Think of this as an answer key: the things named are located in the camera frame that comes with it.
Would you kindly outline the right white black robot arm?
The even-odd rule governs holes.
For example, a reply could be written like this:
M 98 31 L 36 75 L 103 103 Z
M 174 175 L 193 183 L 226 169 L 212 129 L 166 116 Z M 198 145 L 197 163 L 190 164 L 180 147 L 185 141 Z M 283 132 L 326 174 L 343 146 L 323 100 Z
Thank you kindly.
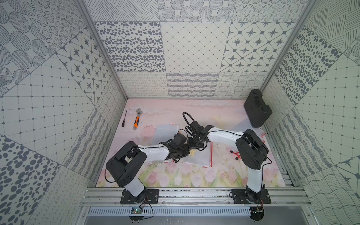
M 260 137 L 252 129 L 235 132 L 222 130 L 212 125 L 203 127 L 189 113 L 183 112 L 182 116 L 187 123 L 186 132 L 192 136 L 192 142 L 196 148 L 202 149 L 203 144 L 213 142 L 225 144 L 238 150 L 248 171 L 247 201 L 261 203 L 261 194 L 265 191 L 263 167 L 269 159 L 269 150 Z

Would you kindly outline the yellow microfiber cloth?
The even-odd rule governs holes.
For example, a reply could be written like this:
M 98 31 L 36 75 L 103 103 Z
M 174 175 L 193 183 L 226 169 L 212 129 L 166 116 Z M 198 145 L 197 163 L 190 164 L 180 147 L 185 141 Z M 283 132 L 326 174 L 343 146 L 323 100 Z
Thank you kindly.
M 194 156 L 196 154 L 196 152 L 197 152 L 197 150 L 192 149 L 189 151 L 189 155 Z

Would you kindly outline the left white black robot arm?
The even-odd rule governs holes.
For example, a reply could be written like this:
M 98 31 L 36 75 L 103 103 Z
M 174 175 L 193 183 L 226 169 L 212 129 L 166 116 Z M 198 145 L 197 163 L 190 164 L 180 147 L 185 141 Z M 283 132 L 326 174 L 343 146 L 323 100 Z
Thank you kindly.
M 124 187 L 140 202 L 146 198 L 146 187 L 137 176 L 142 165 L 153 161 L 178 162 L 187 155 L 188 137 L 181 133 L 174 135 L 173 139 L 152 146 L 140 146 L 129 141 L 107 161 L 106 172 L 119 187 Z

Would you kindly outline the clear mesh document bag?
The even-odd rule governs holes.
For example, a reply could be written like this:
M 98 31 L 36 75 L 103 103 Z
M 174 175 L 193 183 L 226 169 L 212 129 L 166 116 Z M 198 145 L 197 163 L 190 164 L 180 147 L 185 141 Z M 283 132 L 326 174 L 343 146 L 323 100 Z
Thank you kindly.
M 267 160 L 269 150 L 262 137 L 264 132 L 261 128 L 252 127 L 250 120 L 243 120 L 229 133 L 234 144 L 230 153 L 235 156 L 235 160 L 241 159 L 248 167 L 251 167 L 250 164 L 261 165 Z
M 203 151 L 197 150 L 194 156 L 186 156 L 185 161 L 187 163 L 198 165 L 204 168 L 212 167 L 213 159 L 213 143 L 208 143 L 207 147 Z

